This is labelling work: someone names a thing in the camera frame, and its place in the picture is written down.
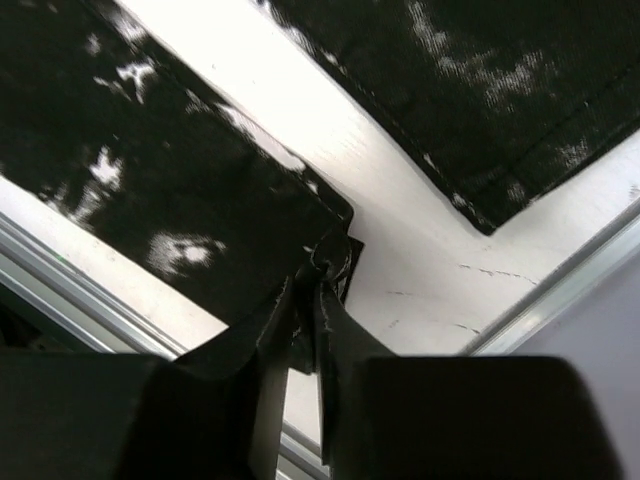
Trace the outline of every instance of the gray surface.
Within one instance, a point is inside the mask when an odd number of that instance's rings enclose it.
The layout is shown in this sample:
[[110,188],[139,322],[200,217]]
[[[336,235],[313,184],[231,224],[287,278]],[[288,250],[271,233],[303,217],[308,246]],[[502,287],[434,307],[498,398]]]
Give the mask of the gray surface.
[[640,478],[640,254],[515,350],[569,360],[589,385],[626,478]]

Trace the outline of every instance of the white table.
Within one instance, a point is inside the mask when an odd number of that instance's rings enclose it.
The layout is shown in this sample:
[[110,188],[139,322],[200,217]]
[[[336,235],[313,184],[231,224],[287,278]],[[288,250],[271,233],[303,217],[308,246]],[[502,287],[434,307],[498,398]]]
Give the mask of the white table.
[[[640,134],[492,237],[472,229],[408,157],[249,0],[120,0],[154,36],[356,208],[366,243],[347,303],[402,354],[452,354],[640,196]],[[296,32],[289,32],[297,38]],[[9,182],[0,209],[185,348],[225,327]],[[180,318],[179,324],[174,321]],[[319,440],[312,377],[292,374],[286,420]]]

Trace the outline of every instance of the black fabric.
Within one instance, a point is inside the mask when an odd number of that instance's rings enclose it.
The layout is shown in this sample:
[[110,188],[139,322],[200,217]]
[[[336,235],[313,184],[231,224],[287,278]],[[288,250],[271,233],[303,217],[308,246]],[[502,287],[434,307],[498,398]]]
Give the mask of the black fabric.
[[638,126],[635,0],[255,0],[491,233]]
[[227,324],[346,237],[350,205],[113,2],[5,1],[0,30],[2,175]]

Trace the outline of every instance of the black denim fabric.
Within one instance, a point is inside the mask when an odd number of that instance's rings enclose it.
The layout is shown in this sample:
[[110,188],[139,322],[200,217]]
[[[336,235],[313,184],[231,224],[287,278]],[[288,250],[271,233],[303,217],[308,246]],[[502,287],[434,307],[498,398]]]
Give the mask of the black denim fabric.
[[635,0],[254,0],[491,233],[638,127]]
[[222,321],[346,239],[351,206],[113,2],[3,1],[0,31],[2,175]]

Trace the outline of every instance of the black cloth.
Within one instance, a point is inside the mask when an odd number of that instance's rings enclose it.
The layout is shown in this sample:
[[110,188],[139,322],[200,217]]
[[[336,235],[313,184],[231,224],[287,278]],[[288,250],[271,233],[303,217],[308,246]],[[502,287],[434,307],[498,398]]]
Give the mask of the black cloth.
[[491,233],[638,127],[635,0],[254,0]]
[[351,206],[113,2],[4,1],[0,31],[2,175],[220,320],[346,239]]

